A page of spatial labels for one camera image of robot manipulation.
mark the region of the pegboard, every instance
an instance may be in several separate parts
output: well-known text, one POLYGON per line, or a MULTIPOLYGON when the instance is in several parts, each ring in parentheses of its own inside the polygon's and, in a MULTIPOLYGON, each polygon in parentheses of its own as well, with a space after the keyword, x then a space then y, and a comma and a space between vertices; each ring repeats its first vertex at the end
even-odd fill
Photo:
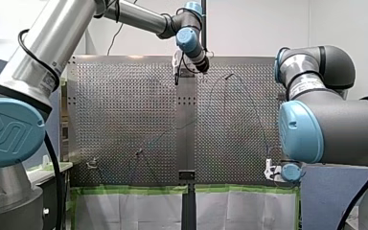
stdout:
POLYGON ((279 162, 278 110, 282 86, 272 58, 217 60, 198 80, 195 141, 197 183, 262 184, 266 158, 279 162))
MULTIPOLYGON (((171 62, 170 57, 72 59, 74 186, 178 184, 180 105, 171 62), (93 159, 97 168, 89 169, 93 159)), ((274 82, 272 63, 269 57, 215 57, 208 75, 197 75, 195 144, 188 157, 195 182, 261 183, 265 159, 280 159, 276 121, 282 88, 274 82)))

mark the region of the metal frame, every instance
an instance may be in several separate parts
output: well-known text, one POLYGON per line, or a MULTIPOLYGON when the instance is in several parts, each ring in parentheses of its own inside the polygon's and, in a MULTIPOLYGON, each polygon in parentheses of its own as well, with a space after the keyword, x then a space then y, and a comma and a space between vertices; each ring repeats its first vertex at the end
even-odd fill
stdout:
MULTIPOLYGON (((81 167, 86 167, 85 163, 91 159, 80 159, 78 146, 76 142, 77 138, 77 126, 76 126, 76 105, 79 99, 76 94, 78 82, 76 76, 79 74, 79 64, 98 64, 101 67, 98 68, 119 68, 121 65, 134 67, 140 64, 146 68, 158 68, 157 65, 169 65, 171 66, 171 57, 96 57, 96 56, 79 56, 73 57, 70 60, 70 68, 68 74, 68 97, 69 97, 69 150, 70 160, 73 162, 83 162, 80 164, 81 167)), ((279 145, 277 125, 277 107, 281 104, 281 97, 279 94, 283 92, 280 85, 274 83, 271 78, 273 58, 271 57, 214 57, 211 61, 212 68, 208 75, 198 75, 194 78, 193 74, 182 73, 179 80, 178 86, 175 88, 173 84, 173 69, 172 75, 167 76, 169 83, 165 87, 169 87, 174 90, 174 100, 172 108, 175 113, 175 148, 176 148, 176 169, 178 171, 191 172, 196 171, 194 183, 238 183, 238 184, 265 184, 272 185, 272 182, 265 180, 263 171, 265 170, 265 159, 270 154, 271 159, 275 162, 281 159, 281 153, 276 149, 279 145), (229 77, 229 80, 217 81, 218 78, 225 77, 229 74, 234 76, 229 77), (242 77, 244 85, 240 84, 241 80, 236 79, 242 77), (222 105, 220 100, 224 100, 226 105, 222 105), (251 108, 250 103, 255 104, 255 108, 251 108), (217 117, 221 117, 220 111, 225 110, 228 114, 234 115, 234 113, 242 113, 241 119, 235 119, 229 121, 229 118, 225 123, 217 120, 217 117), (262 162, 253 163, 250 157, 247 155, 247 149, 241 150, 236 148, 221 149, 217 155, 211 155, 211 145, 213 142, 206 138, 200 138, 199 136, 205 135, 205 129, 207 126, 211 126, 213 123, 218 121, 216 130, 208 136, 217 135, 219 132, 225 132, 232 130, 231 133, 235 133, 234 138, 242 138, 245 141, 253 142, 252 146, 249 146, 249 150, 253 150, 250 154, 260 154, 258 161, 262 162), (266 132, 265 141, 271 147, 269 152, 265 151, 265 146, 262 144, 263 135, 260 131, 262 129, 259 123, 263 123, 264 131, 266 132), (240 125, 247 125, 245 128, 251 128, 246 133, 246 136, 237 135, 237 131, 234 130, 240 125), (233 168, 228 169, 238 174, 236 178, 228 179, 227 177, 221 176, 222 173, 214 171, 213 168, 206 166, 205 164, 211 162, 211 159, 220 160, 220 164, 225 163, 224 158, 226 156, 232 157, 232 160, 238 162, 245 162, 245 164, 232 164, 229 165, 233 168)), ((94 74, 92 68, 83 69, 91 71, 94 74)), ((222 140, 230 138, 230 136, 220 136, 222 140)), ((178 179, 178 172, 175 174, 176 181, 170 183, 162 183, 162 185, 176 185, 180 181, 178 179)), ((146 185, 146 186, 159 186, 160 183, 134 183, 135 185, 146 185)))

